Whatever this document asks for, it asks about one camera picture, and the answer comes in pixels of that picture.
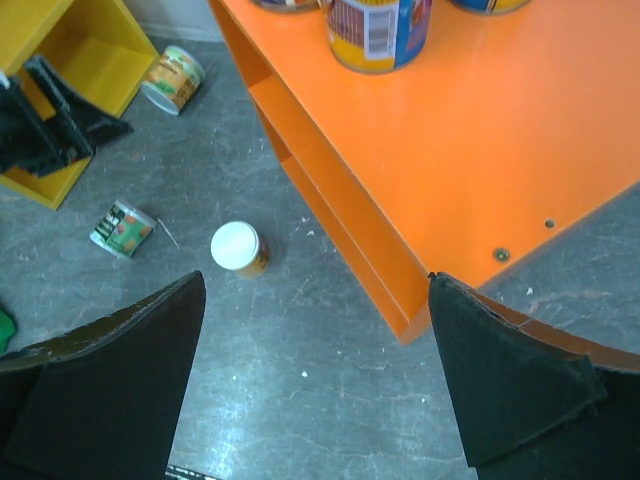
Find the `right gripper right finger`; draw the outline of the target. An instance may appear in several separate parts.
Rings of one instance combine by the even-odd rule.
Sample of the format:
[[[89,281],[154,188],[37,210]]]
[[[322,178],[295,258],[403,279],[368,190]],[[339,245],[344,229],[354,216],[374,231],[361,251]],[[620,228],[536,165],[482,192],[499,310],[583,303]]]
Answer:
[[[637,354],[542,323],[445,273],[430,276],[429,309],[479,478],[638,478]]]

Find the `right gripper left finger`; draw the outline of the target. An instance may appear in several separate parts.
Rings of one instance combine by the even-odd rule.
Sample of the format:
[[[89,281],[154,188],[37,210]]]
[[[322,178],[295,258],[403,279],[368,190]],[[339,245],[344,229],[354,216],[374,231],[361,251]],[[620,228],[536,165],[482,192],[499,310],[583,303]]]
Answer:
[[[165,478],[205,303],[193,271],[2,355],[2,478]]]

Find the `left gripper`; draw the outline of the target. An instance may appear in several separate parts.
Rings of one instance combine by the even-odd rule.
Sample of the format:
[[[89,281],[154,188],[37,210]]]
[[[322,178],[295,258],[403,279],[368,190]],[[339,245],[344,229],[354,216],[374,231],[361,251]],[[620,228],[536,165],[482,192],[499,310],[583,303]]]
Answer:
[[[1,172],[20,168],[44,177],[95,155],[134,132],[71,88],[42,55],[24,64],[55,114],[43,119],[16,76],[1,76]]]

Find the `green label can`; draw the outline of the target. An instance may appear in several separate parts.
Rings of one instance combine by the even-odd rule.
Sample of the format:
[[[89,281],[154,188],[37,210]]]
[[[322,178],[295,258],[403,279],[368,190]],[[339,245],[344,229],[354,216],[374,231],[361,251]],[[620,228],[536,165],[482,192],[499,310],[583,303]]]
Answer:
[[[119,258],[130,258],[157,221],[122,200],[115,200],[91,231],[90,240]]]

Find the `orange label can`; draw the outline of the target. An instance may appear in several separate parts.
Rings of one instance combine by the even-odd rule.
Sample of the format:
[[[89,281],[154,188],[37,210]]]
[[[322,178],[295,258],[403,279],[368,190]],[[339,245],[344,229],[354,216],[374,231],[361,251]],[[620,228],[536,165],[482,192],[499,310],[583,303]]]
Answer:
[[[196,58],[179,46],[169,45],[140,90],[155,106],[178,116],[204,80],[205,71]]]

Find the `white lid yellow can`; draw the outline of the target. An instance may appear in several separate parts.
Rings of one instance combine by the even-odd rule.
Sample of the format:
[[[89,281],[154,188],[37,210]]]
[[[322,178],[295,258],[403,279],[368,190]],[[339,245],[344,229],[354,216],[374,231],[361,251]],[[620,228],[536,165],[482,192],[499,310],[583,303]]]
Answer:
[[[210,253],[218,266],[245,279],[263,274],[270,260],[266,241],[244,221],[220,226],[212,236]]]

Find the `dark blue can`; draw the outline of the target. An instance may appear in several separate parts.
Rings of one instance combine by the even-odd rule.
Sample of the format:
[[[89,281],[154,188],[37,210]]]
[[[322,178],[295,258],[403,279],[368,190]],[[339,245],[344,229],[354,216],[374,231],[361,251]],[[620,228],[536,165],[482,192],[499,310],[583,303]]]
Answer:
[[[253,0],[253,2],[261,8],[279,13],[301,13],[319,7],[317,0]]]

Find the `orange shelf cabinet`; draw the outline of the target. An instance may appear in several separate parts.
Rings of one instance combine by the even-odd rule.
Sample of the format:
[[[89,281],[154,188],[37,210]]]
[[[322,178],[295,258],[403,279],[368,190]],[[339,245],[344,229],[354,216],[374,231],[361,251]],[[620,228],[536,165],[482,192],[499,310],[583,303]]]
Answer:
[[[639,180],[639,5],[437,1],[381,75],[341,65],[320,11],[211,9],[276,156],[390,329],[429,326],[430,272],[481,287]]]

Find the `tall blue red can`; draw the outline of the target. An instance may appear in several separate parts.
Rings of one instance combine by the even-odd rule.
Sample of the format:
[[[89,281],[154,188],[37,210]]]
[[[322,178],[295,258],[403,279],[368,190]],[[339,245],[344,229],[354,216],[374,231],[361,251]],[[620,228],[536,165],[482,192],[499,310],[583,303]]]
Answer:
[[[321,3],[328,42],[336,59],[361,73],[385,73],[422,51],[431,0],[333,0]]]

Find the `tall orange blue can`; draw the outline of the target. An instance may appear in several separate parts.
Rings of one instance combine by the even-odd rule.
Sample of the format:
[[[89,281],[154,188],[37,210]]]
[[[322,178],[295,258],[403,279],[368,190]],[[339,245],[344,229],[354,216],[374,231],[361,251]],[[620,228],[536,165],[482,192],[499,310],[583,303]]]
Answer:
[[[452,0],[451,3],[477,14],[501,15],[523,7],[529,0]]]

